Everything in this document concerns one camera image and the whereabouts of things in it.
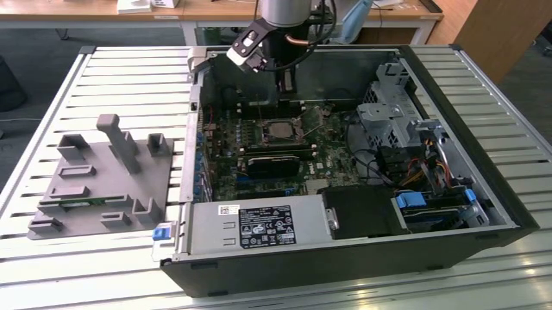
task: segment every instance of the power supply label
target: power supply label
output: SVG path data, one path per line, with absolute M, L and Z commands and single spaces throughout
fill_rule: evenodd
M 296 243 L 289 205 L 239 210 L 239 245 L 243 249 Z

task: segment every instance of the wooden desk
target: wooden desk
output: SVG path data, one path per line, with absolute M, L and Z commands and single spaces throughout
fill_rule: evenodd
M 406 3 L 406 9 L 394 6 L 392 11 L 372 10 L 364 27 L 392 28 L 398 32 L 408 28 L 413 33 L 410 43 L 425 44 L 443 14 L 431 13 L 418 0 L 406 0 Z M 119 15 L 116 0 L 0 0 L 0 28 L 177 27 L 183 30 L 186 44 L 197 45 L 197 28 L 247 27 L 253 10 L 254 3 L 233 0 L 181 0 L 177 8 L 153 8 L 153 12 Z
M 0 0 L 0 28 L 181 28 L 177 8 L 118 14 L 116 0 Z
M 195 38 L 197 28 L 202 27 L 247 27 L 253 20 L 254 1 L 247 0 L 186 0 L 183 8 L 183 32 L 189 45 L 198 44 Z M 364 23 L 364 28 L 413 28 L 416 29 L 412 37 L 412 44 L 425 44 L 432 33 L 436 21 L 443 19 L 444 14 L 432 13 L 418 0 L 405 0 L 410 6 L 389 6 L 388 10 L 372 10 Z M 338 21 L 342 20 L 345 12 L 338 12 Z
M 118 14 L 116 0 L 0 0 L 0 20 L 12 21 L 154 21 L 181 19 L 183 0 L 177 8 Z

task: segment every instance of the blue latch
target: blue latch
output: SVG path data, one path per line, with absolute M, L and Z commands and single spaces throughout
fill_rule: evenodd
M 400 208 L 424 207 L 426 205 L 424 194 L 421 192 L 404 192 L 396 198 Z
M 401 196 L 398 196 L 396 200 L 397 200 L 398 209 L 402 209 L 404 207 L 406 207 L 406 202 Z
M 153 239 L 154 241 L 171 239 L 171 227 L 158 227 L 154 229 Z
M 477 197 L 476 197 L 476 193 L 473 192 L 473 189 L 467 189 L 464 193 L 465 193 L 465 197 L 468 197 L 469 202 L 475 203 L 477 200 Z

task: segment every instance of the white label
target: white label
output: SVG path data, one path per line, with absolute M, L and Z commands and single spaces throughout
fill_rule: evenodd
M 296 235 L 294 234 L 282 234 L 282 239 L 289 239 L 293 238 Z
M 178 16 L 170 16 L 170 15 L 155 15 L 155 19 L 178 19 Z
M 237 215 L 239 212 L 239 205 L 219 205 L 218 215 Z

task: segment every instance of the gray floor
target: gray floor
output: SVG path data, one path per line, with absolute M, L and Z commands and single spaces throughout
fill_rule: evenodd
M 54 30 L 0 30 L 0 55 L 24 87 L 30 99 L 24 106 L 0 112 L 0 119 L 42 118 L 83 45 L 159 46 L 183 45 L 179 29 L 71 30 L 60 41 Z M 536 128 L 552 141 L 552 57 L 533 46 L 507 76 L 500 88 Z M 34 135 L 38 121 L 0 122 L 0 189 Z

